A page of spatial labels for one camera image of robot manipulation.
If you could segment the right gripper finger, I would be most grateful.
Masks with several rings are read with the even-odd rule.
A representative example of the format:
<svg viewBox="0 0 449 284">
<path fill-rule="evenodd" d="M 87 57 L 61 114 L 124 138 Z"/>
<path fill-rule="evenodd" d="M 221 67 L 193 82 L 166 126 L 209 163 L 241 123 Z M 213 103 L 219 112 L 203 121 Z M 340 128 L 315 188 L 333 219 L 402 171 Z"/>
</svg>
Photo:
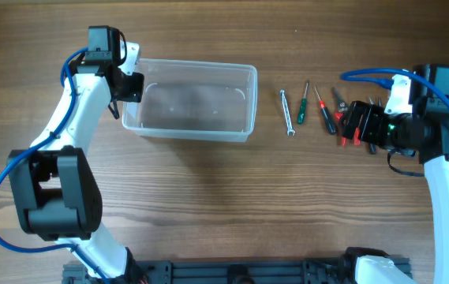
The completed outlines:
<svg viewBox="0 0 449 284">
<path fill-rule="evenodd" d="M 357 106 L 358 114 L 360 115 L 360 136 L 359 139 L 364 142 L 374 141 L 373 132 L 373 112 L 372 106 L 369 104 L 359 104 Z"/>
<path fill-rule="evenodd" d="M 366 103 L 362 101 L 353 101 L 344 117 L 342 136 L 345 138 L 354 138 L 355 132 L 358 129 L 362 131 L 363 125 L 361 119 L 366 111 Z"/>
</svg>

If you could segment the red handle cutters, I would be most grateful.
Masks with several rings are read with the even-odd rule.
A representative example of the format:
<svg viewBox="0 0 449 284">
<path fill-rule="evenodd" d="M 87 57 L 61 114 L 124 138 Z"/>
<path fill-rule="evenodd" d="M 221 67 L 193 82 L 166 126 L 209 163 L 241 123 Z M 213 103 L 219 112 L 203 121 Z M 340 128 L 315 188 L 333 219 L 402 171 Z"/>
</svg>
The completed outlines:
<svg viewBox="0 0 449 284">
<path fill-rule="evenodd" d="M 342 98 L 342 96 L 340 95 L 340 93 L 338 92 L 338 90 L 335 87 L 331 88 L 331 92 L 332 92 L 332 95 L 334 96 L 335 103 L 336 103 L 336 112 L 334 113 L 334 116 L 338 123 L 340 134 L 343 134 L 344 117 L 346 115 L 346 112 L 349 109 L 349 105 Z M 356 129 L 355 133 L 354 133 L 354 142 L 353 142 L 355 146 L 359 146 L 361 144 L 361 141 L 358 139 L 358 135 L 359 135 L 359 129 Z M 341 138 L 342 147 L 345 147 L 346 144 L 347 144 L 347 139 L 344 136 L 342 136 L 342 138 Z"/>
</svg>

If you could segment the orange black pliers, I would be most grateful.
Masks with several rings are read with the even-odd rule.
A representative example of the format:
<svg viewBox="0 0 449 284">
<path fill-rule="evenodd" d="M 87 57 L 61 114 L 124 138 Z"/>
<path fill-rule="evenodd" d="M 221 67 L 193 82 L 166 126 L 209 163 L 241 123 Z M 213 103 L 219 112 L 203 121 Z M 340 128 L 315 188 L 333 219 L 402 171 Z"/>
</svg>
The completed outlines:
<svg viewBox="0 0 449 284">
<path fill-rule="evenodd" d="M 372 97 L 369 97 L 369 102 L 370 102 L 372 105 L 375 104 L 374 101 L 373 101 L 373 99 L 372 99 Z M 370 153 L 371 155 L 375 155 L 375 154 L 376 154 L 376 145 L 375 145 L 375 144 L 368 144 L 368 150 L 369 150 L 369 153 Z"/>
</svg>

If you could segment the red black screwdriver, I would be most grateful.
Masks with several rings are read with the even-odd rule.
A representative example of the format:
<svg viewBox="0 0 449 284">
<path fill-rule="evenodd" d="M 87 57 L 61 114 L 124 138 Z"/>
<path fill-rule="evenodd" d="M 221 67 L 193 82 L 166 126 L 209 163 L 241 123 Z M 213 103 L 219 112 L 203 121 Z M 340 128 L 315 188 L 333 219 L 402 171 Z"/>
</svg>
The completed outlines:
<svg viewBox="0 0 449 284">
<path fill-rule="evenodd" d="M 335 135 L 337 133 L 337 129 L 336 129 L 336 124 L 331 117 L 331 113 L 330 113 L 329 109 L 327 108 L 325 102 L 321 99 L 318 88 L 314 87 L 314 90 L 316 93 L 316 97 L 318 99 L 318 103 L 320 105 L 320 113 L 324 120 L 326 130 L 329 134 Z"/>
</svg>

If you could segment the green handle screwdriver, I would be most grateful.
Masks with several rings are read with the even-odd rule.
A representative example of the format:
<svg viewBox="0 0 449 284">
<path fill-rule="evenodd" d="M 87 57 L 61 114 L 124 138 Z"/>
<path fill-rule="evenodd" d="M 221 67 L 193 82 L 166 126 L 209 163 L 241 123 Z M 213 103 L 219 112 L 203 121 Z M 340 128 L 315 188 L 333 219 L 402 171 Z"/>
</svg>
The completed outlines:
<svg viewBox="0 0 449 284">
<path fill-rule="evenodd" d="M 309 81 L 307 80 L 305 82 L 305 90 L 304 90 L 304 94 L 301 98 L 301 103 L 300 103 L 300 107 L 299 107 L 298 114 L 297 114 L 297 124 L 298 125 L 302 125 L 305 122 L 306 108 L 308 105 L 308 100 L 307 100 L 308 91 L 309 91 Z"/>
</svg>

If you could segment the clear plastic container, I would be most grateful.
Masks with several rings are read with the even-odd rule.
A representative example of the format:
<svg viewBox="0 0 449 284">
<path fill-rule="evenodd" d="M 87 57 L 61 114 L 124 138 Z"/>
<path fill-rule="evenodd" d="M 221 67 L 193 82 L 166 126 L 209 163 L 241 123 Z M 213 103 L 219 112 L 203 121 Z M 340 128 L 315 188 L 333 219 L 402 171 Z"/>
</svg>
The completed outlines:
<svg viewBox="0 0 449 284">
<path fill-rule="evenodd" d="M 252 134 L 258 72 L 252 65 L 142 58 L 139 103 L 124 103 L 123 126 L 144 137 L 244 143 Z"/>
</svg>

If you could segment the silver wrench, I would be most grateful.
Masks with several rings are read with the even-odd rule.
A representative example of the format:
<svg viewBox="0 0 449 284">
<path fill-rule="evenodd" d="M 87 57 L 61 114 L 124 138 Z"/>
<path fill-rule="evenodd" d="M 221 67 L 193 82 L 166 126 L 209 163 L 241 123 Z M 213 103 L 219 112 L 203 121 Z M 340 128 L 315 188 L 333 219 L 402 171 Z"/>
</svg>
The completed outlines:
<svg viewBox="0 0 449 284">
<path fill-rule="evenodd" d="M 286 134 L 287 136 L 295 136 L 295 130 L 292 126 L 292 121 L 290 118 L 290 111 L 289 111 L 289 107 L 288 107 L 288 102 L 286 101 L 286 93 L 284 89 L 281 89 L 279 91 L 279 97 L 282 103 L 282 110 L 284 113 L 284 118 L 286 121 Z"/>
</svg>

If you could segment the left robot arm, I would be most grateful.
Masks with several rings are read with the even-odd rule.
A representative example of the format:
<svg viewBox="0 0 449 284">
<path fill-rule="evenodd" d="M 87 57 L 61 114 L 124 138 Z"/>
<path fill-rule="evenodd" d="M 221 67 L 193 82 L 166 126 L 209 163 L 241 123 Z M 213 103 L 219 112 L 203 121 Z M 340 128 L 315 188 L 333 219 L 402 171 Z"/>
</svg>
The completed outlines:
<svg viewBox="0 0 449 284">
<path fill-rule="evenodd" d="M 103 225 L 103 200 L 86 157 L 102 113 L 118 118 L 119 101 L 140 102 L 139 56 L 139 46 L 117 28 L 89 27 L 88 45 L 63 64 L 63 93 L 49 123 L 29 148 L 10 152 L 4 173 L 21 229 L 46 241 L 45 251 L 68 249 L 94 283 L 148 280 Z"/>
</svg>

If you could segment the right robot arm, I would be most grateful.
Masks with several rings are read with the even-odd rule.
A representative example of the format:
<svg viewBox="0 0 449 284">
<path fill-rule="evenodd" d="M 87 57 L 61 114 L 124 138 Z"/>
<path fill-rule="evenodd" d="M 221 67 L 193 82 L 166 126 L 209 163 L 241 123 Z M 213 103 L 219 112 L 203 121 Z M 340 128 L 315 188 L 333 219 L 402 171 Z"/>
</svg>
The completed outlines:
<svg viewBox="0 0 449 284">
<path fill-rule="evenodd" d="M 417 156 L 428 182 L 435 241 L 435 283 L 449 283 L 449 65 L 413 70 L 372 68 L 341 74 L 345 81 L 389 90 L 385 106 L 353 101 L 343 117 L 345 138 L 388 152 Z"/>
</svg>

